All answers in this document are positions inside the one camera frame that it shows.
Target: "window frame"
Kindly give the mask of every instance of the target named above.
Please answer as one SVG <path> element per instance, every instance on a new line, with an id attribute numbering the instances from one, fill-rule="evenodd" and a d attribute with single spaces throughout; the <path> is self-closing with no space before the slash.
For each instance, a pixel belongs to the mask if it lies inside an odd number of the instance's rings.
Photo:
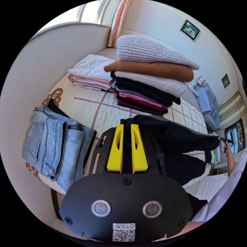
<path id="1" fill-rule="evenodd" d="M 38 31 L 32 38 L 34 38 L 35 36 L 37 35 L 40 35 L 42 34 L 43 32 L 47 32 L 48 30 L 50 29 L 54 29 L 54 27 L 59 27 L 61 25 L 65 25 L 65 24 L 75 24 L 75 23 L 85 23 L 85 24 L 98 24 L 98 25 L 101 25 L 101 22 L 102 22 L 102 18 L 103 18 L 103 15 L 104 15 L 104 12 L 105 12 L 105 9 L 108 5 L 108 3 L 110 2 L 110 0 L 103 0 L 102 3 L 100 4 L 99 6 L 99 9 L 98 9 L 98 12 L 97 12 L 97 16 L 96 16 L 96 20 L 94 23 L 92 22 L 82 22 L 81 19 L 82 19 L 82 15 L 83 15 L 83 12 L 85 10 L 85 7 L 88 3 L 85 3 L 85 4 L 82 4 L 80 5 L 80 8 L 76 14 L 76 17 L 77 17 L 77 21 L 73 21 L 73 22 L 63 22 L 63 23 L 60 23 L 60 24 L 56 24 L 56 25 L 52 25 L 50 27 L 47 27 L 45 29 L 42 29 L 41 31 Z"/>

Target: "bed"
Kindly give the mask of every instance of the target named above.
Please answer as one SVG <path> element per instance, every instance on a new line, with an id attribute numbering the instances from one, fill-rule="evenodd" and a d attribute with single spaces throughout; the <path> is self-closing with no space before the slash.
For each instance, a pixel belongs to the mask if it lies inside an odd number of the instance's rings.
<path id="1" fill-rule="evenodd" d="M 117 59 L 115 48 L 104 49 L 99 52 L 98 55 L 113 60 Z M 53 87 L 41 103 L 41 106 L 46 106 L 50 99 L 53 99 L 56 106 L 69 117 L 97 131 L 92 150 L 84 168 L 84 176 L 88 174 L 94 147 L 104 131 L 115 127 L 120 123 L 120 119 L 131 118 L 138 114 L 149 115 L 148 113 L 118 106 L 115 94 L 77 87 L 69 81 L 68 74 Z M 207 134 L 206 124 L 202 114 L 194 105 L 183 100 L 183 97 L 181 97 L 181 102 L 181 105 L 174 103 L 168 114 L 165 114 L 163 117 L 194 129 L 195 131 Z M 205 160 L 205 154 L 202 151 L 194 151 L 188 155 L 198 157 L 203 161 Z M 38 173 L 31 164 L 26 162 L 26 167 L 36 178 L 43 181 L 53 190 L 63 195 L 66 193 L 56 181 L 51 181 L 49 178 Z M 207 165 L 205 173 L 201 177 L 195 178 L 184 185 L 184 188 L 208 175 L 209 170 L 210 166 Z"/>

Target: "jeans back pocket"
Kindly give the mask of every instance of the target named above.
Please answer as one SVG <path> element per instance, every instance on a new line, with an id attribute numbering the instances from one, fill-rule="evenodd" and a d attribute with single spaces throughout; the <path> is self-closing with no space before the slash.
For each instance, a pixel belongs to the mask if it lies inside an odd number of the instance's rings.
<path id="1" fill-rule="evenodd" d="M 33 122 L 26 132 L 26 149 L 36 161 L 38 160 L 38 151 L 43 135 L 43 128 L 43 122 Z"/>

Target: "human hand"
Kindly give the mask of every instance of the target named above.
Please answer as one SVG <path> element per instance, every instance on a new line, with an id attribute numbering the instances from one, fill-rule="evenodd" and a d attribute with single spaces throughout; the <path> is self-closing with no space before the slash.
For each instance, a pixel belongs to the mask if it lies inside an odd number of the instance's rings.
<path id="1" fill-rule="evenodd" d="M 231 153 L 232 153 L 232 151 L 231 151 L 231 146 L 230 146 L 230 144 L 229 144 L 228 141 L 226 141 L 226 143 L 225 143 L 224 150 L 225 150 L 225 152 L 226 152 L 227 154 L 231 154 Z"/>

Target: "blue clothing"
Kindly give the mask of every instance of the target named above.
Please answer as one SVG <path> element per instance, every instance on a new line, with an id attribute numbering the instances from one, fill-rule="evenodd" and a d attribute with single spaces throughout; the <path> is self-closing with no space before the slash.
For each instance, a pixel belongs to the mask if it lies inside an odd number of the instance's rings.
<path id="1" fill-rule="evenodd" d="M 83 161 L 94 130 L 47 107 L 33 110 L 22 158 L 64 190 L 83 176 Z"/>

